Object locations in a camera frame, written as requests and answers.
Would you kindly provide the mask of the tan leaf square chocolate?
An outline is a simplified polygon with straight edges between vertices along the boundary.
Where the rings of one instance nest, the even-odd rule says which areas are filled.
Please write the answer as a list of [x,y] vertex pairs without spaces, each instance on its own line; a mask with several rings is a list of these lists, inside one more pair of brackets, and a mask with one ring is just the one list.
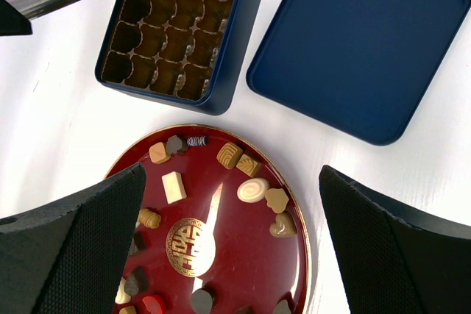
[[255,160],[247,154],[242,154],[240,160],[236,164],[236,168],[247,176],[255,178],[259,170],[261,169],[262,163]]

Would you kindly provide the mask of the dark round chocolate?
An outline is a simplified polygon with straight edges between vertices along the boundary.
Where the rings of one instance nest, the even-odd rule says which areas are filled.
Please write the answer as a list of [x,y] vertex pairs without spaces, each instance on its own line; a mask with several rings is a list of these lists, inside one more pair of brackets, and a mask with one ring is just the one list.
[[199,288],[191,294],[191,309],[196,314],[210,314],[216,302],[216,294],[210,288]]

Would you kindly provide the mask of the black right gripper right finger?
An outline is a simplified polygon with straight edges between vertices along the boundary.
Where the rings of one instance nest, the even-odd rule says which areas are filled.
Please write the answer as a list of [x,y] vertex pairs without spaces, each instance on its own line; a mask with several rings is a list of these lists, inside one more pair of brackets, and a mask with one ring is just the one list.
[[322,207],[351,313],[469,313],[470,227],[372,190],[335,168]]

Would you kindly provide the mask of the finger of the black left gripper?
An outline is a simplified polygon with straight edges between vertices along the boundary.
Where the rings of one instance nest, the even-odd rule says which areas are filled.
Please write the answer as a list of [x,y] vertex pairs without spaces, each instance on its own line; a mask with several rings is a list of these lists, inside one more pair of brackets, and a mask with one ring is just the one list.
[[0,0],[0,35],[31,35],[30,21],[6,0]]

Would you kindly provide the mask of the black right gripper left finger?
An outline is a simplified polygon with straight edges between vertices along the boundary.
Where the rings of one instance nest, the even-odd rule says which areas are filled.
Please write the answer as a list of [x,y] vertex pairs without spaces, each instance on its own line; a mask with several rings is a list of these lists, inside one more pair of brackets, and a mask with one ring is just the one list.
[[111,313],[146,185],[136,163],[1,219],[2,313]]

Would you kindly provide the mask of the tan ridged chocolate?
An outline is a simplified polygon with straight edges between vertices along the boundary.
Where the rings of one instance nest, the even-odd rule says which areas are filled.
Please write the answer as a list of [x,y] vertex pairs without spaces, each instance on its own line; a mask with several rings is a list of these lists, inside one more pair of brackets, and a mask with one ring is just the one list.
[[243,149],[234,143],[225,143],[219,150],[216,159],[226,169],[234,168],[243,154]]

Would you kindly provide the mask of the white rectangular chocolate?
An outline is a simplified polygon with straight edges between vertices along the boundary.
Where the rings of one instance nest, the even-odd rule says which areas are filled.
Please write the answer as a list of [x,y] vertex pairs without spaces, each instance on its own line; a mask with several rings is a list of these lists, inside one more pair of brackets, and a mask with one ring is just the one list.
[[187,197],[182,176],[179,172],[172,171],[163,175],[161,179],[168,204],[175,203]]

